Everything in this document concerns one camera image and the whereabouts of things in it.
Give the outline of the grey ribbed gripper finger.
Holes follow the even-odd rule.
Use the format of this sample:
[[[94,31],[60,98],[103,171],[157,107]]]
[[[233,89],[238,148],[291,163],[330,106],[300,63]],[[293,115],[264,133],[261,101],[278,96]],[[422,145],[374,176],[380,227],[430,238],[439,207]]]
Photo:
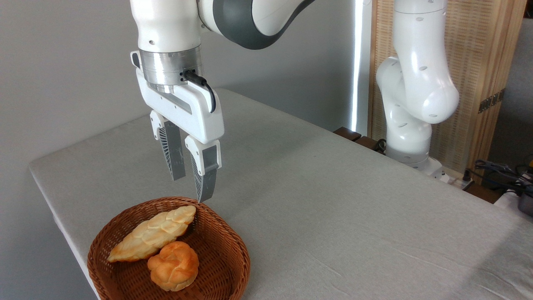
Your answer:
[[[155,110],[151,111],[150,120],[154,138],[161,144],[172,180],[185,177],[180,129]]]
[[[191,154],[194,182],[199,203],[211,199],[215,190],[217,170],[222,167],[219,140],[202,144],[192,135],[185,138]]]

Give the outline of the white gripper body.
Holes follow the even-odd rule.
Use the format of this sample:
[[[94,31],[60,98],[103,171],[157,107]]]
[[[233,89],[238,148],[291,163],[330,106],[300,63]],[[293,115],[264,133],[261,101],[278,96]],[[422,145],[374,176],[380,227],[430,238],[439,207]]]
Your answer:
[[[217,93],[206,80],[186,71],[188,80],[174,85],[173,92],[158,91],[146,81],[139,51],[131,52],[136,76],[145,104],[202,144],[208,144],[224,135],[222,107]]]

